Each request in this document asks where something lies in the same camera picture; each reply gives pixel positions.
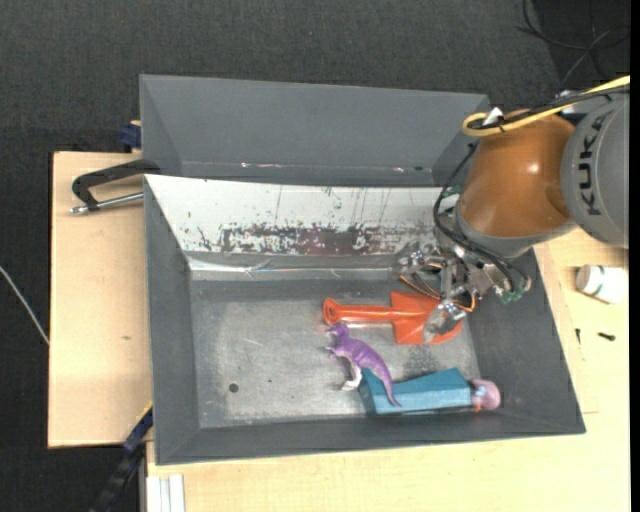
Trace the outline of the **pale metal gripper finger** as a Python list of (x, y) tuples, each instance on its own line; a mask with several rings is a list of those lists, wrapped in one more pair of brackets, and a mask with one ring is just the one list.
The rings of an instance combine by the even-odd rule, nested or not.
[(444, 266), (444, 256), (434, 252), (413, 251), (398, 258), (400, 278), (406, 280), (438, 275)]
[(457, 335), (465, 317), (466, 312), (461, 306), (445, 299), (429, 315), (423, 329), (423, 342), (435, 345), (448, 341)]

